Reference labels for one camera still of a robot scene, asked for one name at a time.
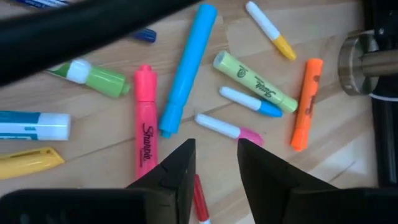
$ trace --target metal cylinder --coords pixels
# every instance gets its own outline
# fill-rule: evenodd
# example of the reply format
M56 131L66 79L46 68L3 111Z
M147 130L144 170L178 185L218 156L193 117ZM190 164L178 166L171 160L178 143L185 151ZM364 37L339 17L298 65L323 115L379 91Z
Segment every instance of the metal cylinder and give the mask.
M398 73L398 50L369 52L362 57L362 71L367 77Z

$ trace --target orange highlighter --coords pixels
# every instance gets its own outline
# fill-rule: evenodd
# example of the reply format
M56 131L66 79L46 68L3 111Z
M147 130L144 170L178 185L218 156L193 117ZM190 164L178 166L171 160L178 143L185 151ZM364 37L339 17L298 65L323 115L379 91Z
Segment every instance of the orange highlighter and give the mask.
M298 152L307 148L308 133L311 128L313 107L319 87L322 65L323 60L319 58L310 58L307 61L295 130L290 143L294 150Z

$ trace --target blue cap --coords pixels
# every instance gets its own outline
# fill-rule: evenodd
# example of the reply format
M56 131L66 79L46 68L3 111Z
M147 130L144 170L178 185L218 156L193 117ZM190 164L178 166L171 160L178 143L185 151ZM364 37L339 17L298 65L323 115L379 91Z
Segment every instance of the blue cap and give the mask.
M178 133L182 112L183 105L167 103L159 123L160 135L163 138L168 139L172 136L172 134Z
M261 106L257 110L257 112L260 114L273 116L277 118L282 117L282 110L279 107L273 105L272 103L268 103L266 101L261 101Z
M143 40L149 43L154 43L156 41L156 32L151 29L145 28L132 33L131 37L137 40Z

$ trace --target green marker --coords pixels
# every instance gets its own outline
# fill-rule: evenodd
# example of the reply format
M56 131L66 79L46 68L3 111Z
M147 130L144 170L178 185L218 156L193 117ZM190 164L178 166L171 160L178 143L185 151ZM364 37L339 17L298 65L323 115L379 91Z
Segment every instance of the green marker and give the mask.
M282 93L278 88L245 66L225 50L220 51L214 59L213 66L235 81L248 87L253 92L277 105L280 109L293 113L297 101Z
M75 83L85 84L107 96L118 98L130 90L126 77L100 67L92 66L84 59L74 59L48 69L56 76L66 78Z

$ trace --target white and blue marker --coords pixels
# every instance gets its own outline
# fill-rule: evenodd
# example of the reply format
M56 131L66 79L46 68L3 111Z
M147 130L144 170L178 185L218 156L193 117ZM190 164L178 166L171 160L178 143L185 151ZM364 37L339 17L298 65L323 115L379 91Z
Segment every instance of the white and blue marker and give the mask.
M3 140L66 141L69 133L69 114L0 111Z
M248 107L254 111L257 111L260 114L278 117L282 116L282 110L272 103L268 103L266 101L259 100L257 98L251 97L240 91L236 91L230 87L222 86L220 88L220 94L225 98L228 98L232 101L239 103L245 107Z

